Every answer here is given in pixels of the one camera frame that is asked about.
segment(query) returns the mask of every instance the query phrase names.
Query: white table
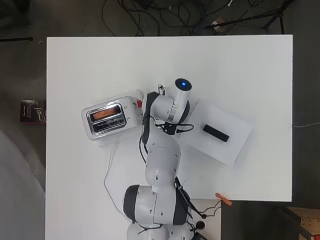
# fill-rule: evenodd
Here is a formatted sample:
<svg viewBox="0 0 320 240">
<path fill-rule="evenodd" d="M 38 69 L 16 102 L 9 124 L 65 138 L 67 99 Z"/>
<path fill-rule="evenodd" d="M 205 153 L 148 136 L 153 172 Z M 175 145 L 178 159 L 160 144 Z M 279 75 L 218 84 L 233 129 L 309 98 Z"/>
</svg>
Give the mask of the white table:
<svg viewBox="0 0 320 240">
<path fill-rule="evenodd" d="M 87 138 L 81 111 L 178 77 L 254 127 L 231 167 L 185 155 L 179 176 L 191 197 L 291 200 L 291 36 L 49 38 L 47 70 L 46 240 L 126 239 L 129 223 L 103 186 L 111 146 Z M 210 221 L 207 236 L 219 239 L 220 215 Z"/>
</svg>

